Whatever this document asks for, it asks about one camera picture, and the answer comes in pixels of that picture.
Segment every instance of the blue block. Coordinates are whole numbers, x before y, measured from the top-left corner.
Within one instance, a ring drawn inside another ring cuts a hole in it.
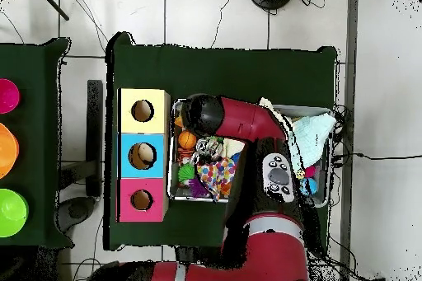
[[[120,154],[122,178],[163,178],[164,173],[164,134],[131,134],[122,133]],[[137,143],[151,144],[157,151],[157,160],[147,170],[138,170],[129,162],[130,148]]]

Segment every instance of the light blue towel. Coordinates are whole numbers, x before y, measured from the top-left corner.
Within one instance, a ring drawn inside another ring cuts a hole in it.
[[[293,123],[293,133],[288,133],[288,147],[292,158],[294,173],[317,162],[324,150],[324,144],[335,124],[329,114],[303,117]]]

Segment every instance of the green toy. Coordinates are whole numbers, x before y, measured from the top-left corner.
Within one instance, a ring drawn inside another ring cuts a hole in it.
[[[181,166],[181,168],[179,168],[178,176],[179,176],[179,182],[183,182],[185,180],[191,180],[192,178],[195,177],[194,166],[190,163],[187,163]]]
[[[12,190],[0,189],[0,237],[11,237],[24,226],[28,203]]]

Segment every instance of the circular hole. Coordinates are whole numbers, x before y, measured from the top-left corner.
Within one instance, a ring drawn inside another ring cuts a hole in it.
[[[136,143],[129,150],[129,162],[138,170],[151,168],[157,160],[155,147],[148,143]]]
[[[135,101],[130,112],[137,121],[147,122],[154,116],[154,107],[149,101]]]
[[[130,197],[130,203],[136,209],[146,211],[152,205],[152,196],[147,190],[138,190]]]

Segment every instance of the purple toy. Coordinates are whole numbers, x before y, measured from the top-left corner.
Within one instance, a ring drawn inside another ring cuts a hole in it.
[[[202,185],[197,177],[189,180],[189,187],[194,198],[202,198],[209,194],[209,191]]]

